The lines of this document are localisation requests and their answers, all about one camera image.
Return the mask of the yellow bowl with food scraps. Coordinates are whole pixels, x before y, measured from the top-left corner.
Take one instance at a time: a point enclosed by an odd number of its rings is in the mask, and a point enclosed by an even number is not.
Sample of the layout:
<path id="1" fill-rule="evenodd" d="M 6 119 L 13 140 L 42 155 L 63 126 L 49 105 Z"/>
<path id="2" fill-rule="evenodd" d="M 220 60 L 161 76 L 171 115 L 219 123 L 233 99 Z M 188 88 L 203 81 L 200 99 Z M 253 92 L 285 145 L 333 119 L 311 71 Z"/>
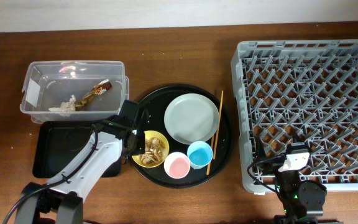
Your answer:
<path id="1" fill-rule="evenodd" d="M 145 131 L 145 153 L 132 156 L 132 160 L 145 168 L 157 167 L 169 154 L 169 143 L 166 137 L 157 131 Z"/>

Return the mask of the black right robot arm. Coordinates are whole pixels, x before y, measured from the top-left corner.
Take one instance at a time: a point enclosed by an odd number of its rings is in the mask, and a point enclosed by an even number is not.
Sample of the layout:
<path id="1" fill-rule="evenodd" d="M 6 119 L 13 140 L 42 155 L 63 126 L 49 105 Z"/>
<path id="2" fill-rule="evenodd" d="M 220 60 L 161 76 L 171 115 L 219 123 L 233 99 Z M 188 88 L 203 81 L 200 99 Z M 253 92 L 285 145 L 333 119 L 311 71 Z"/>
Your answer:
<path id="1" fill-rule="evenodd" d="M 283 204 L 284 214 L 275 215 L 274 223 L 318 223 L 323 215 L 327 188 L 313 180 L 301 180 L 299 171 L 309 162 L 311 149 L 298 135 L 285 152 L 268 158 L 262 140 L 256 138 L 256 166 L 263 174 L 275 176 L 274 191 Z"/>

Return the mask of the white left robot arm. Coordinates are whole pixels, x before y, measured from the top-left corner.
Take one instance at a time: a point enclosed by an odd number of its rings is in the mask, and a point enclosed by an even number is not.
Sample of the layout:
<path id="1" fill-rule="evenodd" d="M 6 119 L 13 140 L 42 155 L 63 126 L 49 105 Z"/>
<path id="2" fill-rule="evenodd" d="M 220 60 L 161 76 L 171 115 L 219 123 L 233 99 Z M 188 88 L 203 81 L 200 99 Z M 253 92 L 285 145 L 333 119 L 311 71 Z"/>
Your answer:
<path id="1" fill-rule="evenodd" d="M 83 149 L 45 184 L 29 183 L 4 221 L 49 223 L 41 213 L 55 211 L 54 223 L 83 223 L 84 201 L 104 172 L 123 156 L 145 152 L 144 125 L 148 118 L 129 119 L 114 115 L 93 124 Z"/>

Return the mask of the brown gold coffee wrapper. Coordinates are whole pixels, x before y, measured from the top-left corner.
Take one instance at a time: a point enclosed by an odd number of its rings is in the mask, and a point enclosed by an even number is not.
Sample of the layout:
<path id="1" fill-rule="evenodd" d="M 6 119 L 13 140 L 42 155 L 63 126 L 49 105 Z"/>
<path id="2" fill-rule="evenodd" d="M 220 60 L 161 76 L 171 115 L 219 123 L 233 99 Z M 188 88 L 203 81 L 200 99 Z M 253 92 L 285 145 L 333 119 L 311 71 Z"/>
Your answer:
<path id="1" fill-rule="evenodd" d="M 112 88 L 112 84 L 109 79 L 101 81 L 99 84 L 93 87 L 93 89 L 87 93 L 81 101 L 79 101 L 75 108 L 76 110 L 83 110 L 96 96 L 102 95 Z"/>

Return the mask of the white tissue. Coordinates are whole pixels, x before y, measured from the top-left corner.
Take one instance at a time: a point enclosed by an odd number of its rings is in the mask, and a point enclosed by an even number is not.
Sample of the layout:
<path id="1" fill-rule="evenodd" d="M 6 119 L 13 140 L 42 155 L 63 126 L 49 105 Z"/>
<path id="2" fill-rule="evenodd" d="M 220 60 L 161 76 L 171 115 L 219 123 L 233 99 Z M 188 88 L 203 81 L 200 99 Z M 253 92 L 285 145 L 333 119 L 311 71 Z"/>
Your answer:
<path id="1" fill-rule="evenodd" d="M 74 95 L 71 95 L 71 98 L 67 102 L 62 102 L 59 107 L 49 108 L 48 110 L 54 113 L 58 113 L 60 116 L 67 117 L 70 116 L 72 112 L 76 111 L 76 98 Z"/>

